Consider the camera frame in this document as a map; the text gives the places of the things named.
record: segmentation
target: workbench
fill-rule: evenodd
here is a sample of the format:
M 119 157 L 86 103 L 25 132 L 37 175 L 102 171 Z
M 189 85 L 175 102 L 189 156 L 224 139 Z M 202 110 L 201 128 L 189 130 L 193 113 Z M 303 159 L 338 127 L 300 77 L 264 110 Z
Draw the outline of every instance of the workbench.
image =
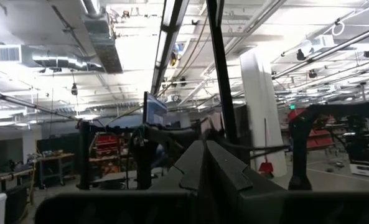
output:
M 23 175 L 28 175 L 28 174 L 32 173 L 33 171 L 34 171 L 33 169 L 27 169 L 27 170 L 23 170 L 23 171 L 19 171 L 19 172 L 0 173 L 0 193 L 7 190 L 6 182 L 10 182 L 10 181 L 13 181 L 14 179 L 16 179 L 17 180 L 16 186 L 21 185 L 22 184 L 22 176 Z
M 65 182 L 64 182 L 63 170 L 64 168 L 69 167 L 71 172 L 73 172 L 73 156 L 74 156 L 73 153 L 66 153 L 66 154 L 61 154 L 59 156 L 49 156 L 49 157 L 38 158 L 36 162 L 39 163 L 39 181 L 40 181 L 39 188 L 43 189 L 45 187 L 44 180 L 53 178 L 53 177 L 58 177 L 60 179 L 61 186 L 64 186 Z M 57 174 L 49 174 L 49 175 L 44 174 L 44 163 L 48 161 L 58 161 L 58 173 Z

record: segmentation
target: white column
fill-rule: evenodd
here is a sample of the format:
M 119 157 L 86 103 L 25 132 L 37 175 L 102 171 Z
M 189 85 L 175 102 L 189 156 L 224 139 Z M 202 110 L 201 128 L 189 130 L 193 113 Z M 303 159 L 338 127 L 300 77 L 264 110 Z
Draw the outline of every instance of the white column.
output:
M 26 162 L 27 155 L 36 152 L 36 141 L 42 139 L 40 126 L 31 127 L 22 132 L 22 161 Z
M 179 119 L 180 119 L 181 128 L 186 128 L 186 127 L 191 126 L 190 116 L 187 113 L 180 113 Z
M 240 62 L 254 147 L 282 145 L 270 61 L 266 60 L 263 49 L 257 47 L 243 53 Z M 266 119 L 266 136 L 264 119 Z M 286 175 L 284 152 L 270 154 L 267 160 L 273 164 L 275 177 Z M 259 169 L 264 161 L 264 157 L 259 157 L 252 168 Z

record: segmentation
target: monitor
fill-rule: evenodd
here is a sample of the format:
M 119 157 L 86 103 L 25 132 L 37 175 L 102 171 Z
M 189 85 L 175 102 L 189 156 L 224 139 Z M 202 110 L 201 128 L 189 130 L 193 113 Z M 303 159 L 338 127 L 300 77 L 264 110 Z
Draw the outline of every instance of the monitor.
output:
M 152 96 L 150 93 L 144 92 L 142 122 L 165 125 L 166 114 L 166 105 Z

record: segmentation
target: metal frame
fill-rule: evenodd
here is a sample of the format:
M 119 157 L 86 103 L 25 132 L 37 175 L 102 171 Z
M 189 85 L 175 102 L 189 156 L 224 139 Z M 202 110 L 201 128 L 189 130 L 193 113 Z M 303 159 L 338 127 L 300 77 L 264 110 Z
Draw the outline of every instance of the metal frame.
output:
M 80 136 L 80 183 L 77 184 L 77 188 L 80 190 L 90 189 L 90 164 L 89 161 L 89 144 L 91 142 L 91 135 L 97 132 L 104 133 L 132 133 L 133 128 L 121 128 L 119 126 L 115 127 L 97 127 L 90 124 L 88 121 L 80 121 L 78 124 L 79 136 Z
M 293 172 L 288 190 L 312 190 L 307 178 L 307 138 L 314 121 L 322 114 L 334 116 L 358 115 L 369 118 L 369 102 L 347 105 L 311 105 L 289 122 L 293 139 Z
M 230 79 L 228 78 L 226 53 L 221 28 L 224 0 L 220 0 L 219 5 L 216 0 L 207 0 L 207 6 L 213 53 L 215 54 L 220 101 L 222 103 L 223 123 L 227 139 L 232 144 L 236 144 L 238 143 L 238 138 L 236 134 L 234 106 L 231 97 Z
M 189 0 L 177 0 L 174 1 L 172 12 L 166 12 L 166 4 L 164 4 L 164 15 L 162 16 L 161 30 L 159 31 L 158 50 L 156 55 L 154 74 L 152 76 L 152 85 L 150 93 L 153 95 L 158 94 L 161 88 L 162 81 L 165 76 L 167 66 L 170 61 L 170 55 L 173 51 L 173 46 L 176 42 L 177 35 L 181 28 Z M 163 24 L 166 13 L 171 13 L 169 25 Z M 164 43 L 161 43 L 161 33 L 166 32 L 166 39 Z M 163 47 L 161 61 L 158 62 L 159 48 Z

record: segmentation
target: black cover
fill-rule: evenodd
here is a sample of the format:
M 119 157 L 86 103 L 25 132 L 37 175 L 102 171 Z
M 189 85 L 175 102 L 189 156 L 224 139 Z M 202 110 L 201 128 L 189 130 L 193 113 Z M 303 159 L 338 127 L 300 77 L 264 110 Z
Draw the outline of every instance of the black cover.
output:
M 5 191 L 7 200 L 4 222 L 6 224 L 17 223 L 24 214 L 27 205 L 27 188 L 28 185 L 24 184 Z

